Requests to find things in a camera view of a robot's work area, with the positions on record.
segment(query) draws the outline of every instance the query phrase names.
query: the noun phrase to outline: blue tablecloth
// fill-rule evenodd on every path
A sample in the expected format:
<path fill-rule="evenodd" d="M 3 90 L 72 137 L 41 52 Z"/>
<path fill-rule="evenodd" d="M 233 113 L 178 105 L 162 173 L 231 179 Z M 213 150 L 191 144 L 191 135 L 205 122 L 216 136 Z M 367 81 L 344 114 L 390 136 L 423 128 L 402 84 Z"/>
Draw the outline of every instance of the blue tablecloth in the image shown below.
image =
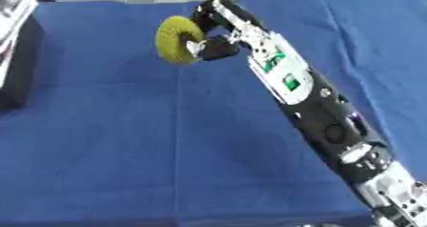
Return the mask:
<path fill-rule="evenodd" d="M 427 179 L 425 0 L 237 0 Z M 0 223 L 187 226 L 367 216 L 247 68 L 177 67 L 154 35 L 195 2 L 41 5 L 28 107 L 0 114 Z"/>

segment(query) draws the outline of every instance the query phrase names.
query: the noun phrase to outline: yellow sponge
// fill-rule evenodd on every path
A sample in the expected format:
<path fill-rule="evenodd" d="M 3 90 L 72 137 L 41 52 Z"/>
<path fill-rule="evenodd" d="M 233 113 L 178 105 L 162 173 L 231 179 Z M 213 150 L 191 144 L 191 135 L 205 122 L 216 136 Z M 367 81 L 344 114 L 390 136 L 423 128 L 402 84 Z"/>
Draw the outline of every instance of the yellow sponge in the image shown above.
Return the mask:
<path fill-rule="evenodd" d="M 205 33 L 190 19 L 183 16 L 167 18 L 158 28 L 155 46 L 160 56 L 174 64 L 192 64 L 196 59 L 187 51 L 180 35 L 190 34 L 195 41 L 206 38 Z"/>

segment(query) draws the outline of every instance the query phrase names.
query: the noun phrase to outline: table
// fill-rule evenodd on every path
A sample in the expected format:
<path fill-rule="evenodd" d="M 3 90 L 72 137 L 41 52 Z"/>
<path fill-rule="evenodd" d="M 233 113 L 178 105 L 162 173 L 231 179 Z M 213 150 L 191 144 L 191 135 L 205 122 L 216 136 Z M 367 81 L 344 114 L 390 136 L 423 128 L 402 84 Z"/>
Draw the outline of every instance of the table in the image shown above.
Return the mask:
<path fill-rule="evenodd" d="M 237 2 L 427 179 L 425 0 Z M 287 226 L 368 215 L 244 54 L 191 67 L 158 57 L 156 28 L 196 4 L 39 7 L 46 35 L 29 105 L 0 114 L 1 223 Z"/>

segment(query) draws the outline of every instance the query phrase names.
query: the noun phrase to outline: robotic arm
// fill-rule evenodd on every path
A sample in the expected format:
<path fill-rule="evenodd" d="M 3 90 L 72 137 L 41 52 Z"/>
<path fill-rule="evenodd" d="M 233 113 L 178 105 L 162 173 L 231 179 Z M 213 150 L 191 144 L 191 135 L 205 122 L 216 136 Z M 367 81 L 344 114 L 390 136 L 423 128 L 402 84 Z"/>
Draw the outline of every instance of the robotic arm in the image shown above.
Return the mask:
<path fill-rule="evenodd" d="M 322 160 L 372 209 L 379 226 L 427 226 L 427 187 L 395 159 L 390 146 L 348 99 L 310 67 L 279 33 L 231 0 L 208 0 L 193 22 L 230 34 L 181 44 L 194 58 L 215 60 L 250 50 L 249 67 Z"/>

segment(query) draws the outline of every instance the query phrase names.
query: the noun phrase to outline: black box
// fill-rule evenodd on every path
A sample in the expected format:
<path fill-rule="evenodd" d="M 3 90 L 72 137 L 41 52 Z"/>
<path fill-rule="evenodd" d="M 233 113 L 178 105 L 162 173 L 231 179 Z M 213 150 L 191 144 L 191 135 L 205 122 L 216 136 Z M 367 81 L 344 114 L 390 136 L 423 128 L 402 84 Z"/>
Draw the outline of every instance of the black box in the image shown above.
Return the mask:
<path fill-rule="evenodd" d="M 31 15 L 22 26 L 5 82 L 0 87 L 0 109 L 22 108 L 30 91 L 43 30 Z"/>

